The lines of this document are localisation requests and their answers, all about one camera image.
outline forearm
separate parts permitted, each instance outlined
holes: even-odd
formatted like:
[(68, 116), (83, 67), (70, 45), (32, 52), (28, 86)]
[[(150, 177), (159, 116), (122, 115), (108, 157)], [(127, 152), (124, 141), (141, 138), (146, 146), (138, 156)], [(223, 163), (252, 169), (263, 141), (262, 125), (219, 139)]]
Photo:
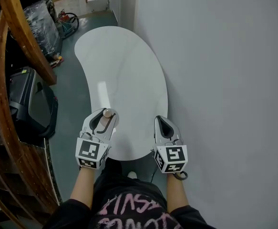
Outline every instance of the forearm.
[(94, 169), (82, 167), (70, 198), (80, 201), (91, 208), (93, 200), (93, 184)]
[(176, 179), (173, 174), (167, 174), (167, 211), (172, 212), (176, 208), (189, 205), (182, 181)]

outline black t-shirt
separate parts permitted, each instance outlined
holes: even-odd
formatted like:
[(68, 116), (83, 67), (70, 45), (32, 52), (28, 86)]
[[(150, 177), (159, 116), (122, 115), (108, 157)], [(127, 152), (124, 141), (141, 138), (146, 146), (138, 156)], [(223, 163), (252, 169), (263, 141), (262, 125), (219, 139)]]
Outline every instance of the black t-shirt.
[(85, 204), (69, 199), (61, 204), (44, 229), (212, 229), (198, 210), (184, 206), (168, 213), (150, 196), (129, 192), (103, 196), (93, 213)]

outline sleeve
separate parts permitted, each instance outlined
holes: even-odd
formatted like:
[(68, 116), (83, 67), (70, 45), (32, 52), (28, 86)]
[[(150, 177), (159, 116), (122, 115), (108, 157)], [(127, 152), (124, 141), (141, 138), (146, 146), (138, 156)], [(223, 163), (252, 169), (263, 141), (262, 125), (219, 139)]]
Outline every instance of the sleeve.
[(197, 209), (194, 209), (189, 205), (177, 208), (170, 214), (183, 228), (214, 229), (214, 227), (209, 226), (206, 223)]
[(91, 210), (75, 199), (62, 203), (52, 214), (43, 229), (74, 229), (88, 225), (92, 217)]

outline gray wall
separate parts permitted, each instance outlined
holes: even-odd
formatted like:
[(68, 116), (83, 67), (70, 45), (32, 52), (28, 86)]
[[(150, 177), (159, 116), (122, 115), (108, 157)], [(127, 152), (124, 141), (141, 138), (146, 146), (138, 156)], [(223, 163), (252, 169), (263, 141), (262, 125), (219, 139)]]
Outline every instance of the gray wall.
[(138, 0), (188, 145), (186, 193), (221, 229), (278, 228), (278, 0)]

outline black ring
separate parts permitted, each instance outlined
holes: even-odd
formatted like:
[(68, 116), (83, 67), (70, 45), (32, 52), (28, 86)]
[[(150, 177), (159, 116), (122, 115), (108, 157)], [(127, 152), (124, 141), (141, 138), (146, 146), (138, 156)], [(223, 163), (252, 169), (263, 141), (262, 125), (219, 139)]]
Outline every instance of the black ring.
[(173, 173), (174, 177), (180, 181), (184, 181), (185, 179), (187, 179), (188, 175), (185, 171), (181, 171), (180, 174), (184, 174), (185, 177), (180, 177), (179, 175), (177, 175), (177, 173)]

